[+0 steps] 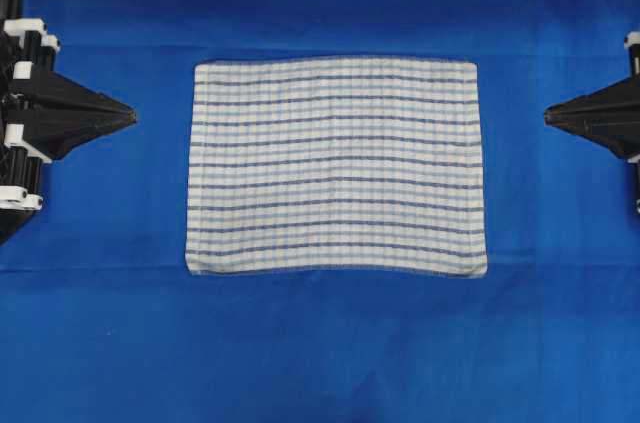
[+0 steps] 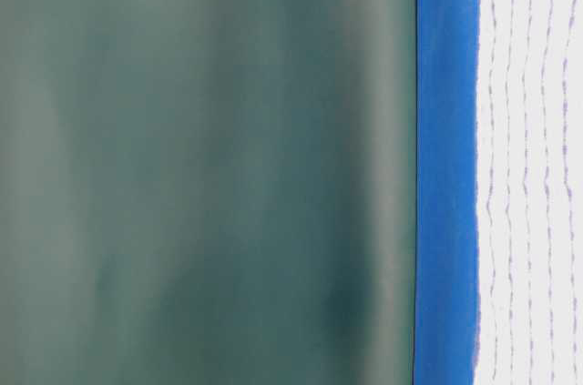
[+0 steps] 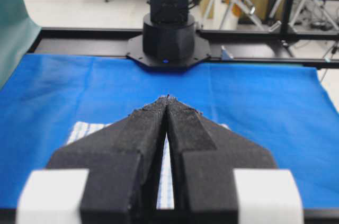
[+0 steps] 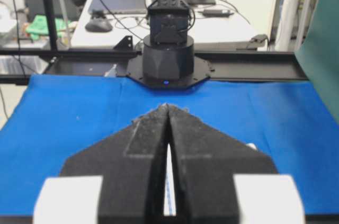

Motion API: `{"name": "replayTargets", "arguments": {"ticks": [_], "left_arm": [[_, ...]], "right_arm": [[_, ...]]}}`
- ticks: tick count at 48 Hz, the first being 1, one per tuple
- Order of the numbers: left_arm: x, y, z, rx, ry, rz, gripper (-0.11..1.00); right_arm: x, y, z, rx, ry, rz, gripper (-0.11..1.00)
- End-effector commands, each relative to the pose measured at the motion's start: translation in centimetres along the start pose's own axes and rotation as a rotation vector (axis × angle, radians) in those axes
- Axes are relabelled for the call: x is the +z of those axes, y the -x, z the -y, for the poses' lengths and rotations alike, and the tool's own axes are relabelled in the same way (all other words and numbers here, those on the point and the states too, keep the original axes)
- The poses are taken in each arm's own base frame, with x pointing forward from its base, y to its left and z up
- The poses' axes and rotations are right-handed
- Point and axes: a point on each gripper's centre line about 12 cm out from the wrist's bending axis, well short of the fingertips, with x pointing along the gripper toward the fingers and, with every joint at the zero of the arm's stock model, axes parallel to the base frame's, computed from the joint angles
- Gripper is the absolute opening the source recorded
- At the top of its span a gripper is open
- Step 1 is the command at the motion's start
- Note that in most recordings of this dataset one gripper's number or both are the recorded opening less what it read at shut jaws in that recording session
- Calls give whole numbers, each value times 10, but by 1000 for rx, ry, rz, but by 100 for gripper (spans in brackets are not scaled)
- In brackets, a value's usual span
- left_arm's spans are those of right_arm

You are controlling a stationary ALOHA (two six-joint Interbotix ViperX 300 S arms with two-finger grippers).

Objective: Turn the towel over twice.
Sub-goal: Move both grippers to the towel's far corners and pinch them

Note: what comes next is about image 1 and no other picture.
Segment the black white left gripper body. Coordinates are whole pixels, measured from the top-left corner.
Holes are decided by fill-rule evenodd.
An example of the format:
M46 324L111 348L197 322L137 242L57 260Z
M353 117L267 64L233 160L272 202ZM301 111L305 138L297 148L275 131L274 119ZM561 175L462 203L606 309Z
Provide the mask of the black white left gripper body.
M29 103L10 92L15 78L28 78L34 66L51 70L60 51L58 38L37 18L1 22L1 242L6 243L43 206L43 166L52 160L24 140L25 126L9 121L12 109Z

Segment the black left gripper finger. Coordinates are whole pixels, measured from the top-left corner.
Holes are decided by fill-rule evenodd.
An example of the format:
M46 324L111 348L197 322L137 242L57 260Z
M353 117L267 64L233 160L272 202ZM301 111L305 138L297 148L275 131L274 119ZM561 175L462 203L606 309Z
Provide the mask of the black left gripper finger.
M74 148L137 122L135 116L36 117L14 124L14 145L44 162L61 160Z
M43 67L32 67L29 78L14 78L9 84L12 94L46 108L100 112L136 119L135 111L109 96Z

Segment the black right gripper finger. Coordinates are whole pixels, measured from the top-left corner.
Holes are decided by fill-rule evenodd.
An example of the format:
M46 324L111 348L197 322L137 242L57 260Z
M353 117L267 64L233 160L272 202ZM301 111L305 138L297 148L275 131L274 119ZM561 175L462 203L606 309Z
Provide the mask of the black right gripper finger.
M632 76L588 95L582 95L544 111L545 121L561 121L582 113L607 113L639 107L639 77Z
M639 155L638 122L546 119L545 124L603 146L620 159L629 160Z

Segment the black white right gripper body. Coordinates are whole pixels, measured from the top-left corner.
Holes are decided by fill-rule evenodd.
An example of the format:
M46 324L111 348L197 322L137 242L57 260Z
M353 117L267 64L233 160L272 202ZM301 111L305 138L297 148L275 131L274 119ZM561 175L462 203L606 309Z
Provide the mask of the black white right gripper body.
M639 77L639 50L640 50L640 34L638 31L632 31L627 34L624 39L624 47L628 52L630 76ZM639 153L628 160L635 167L637 191L636 191L636 211L639 214Z

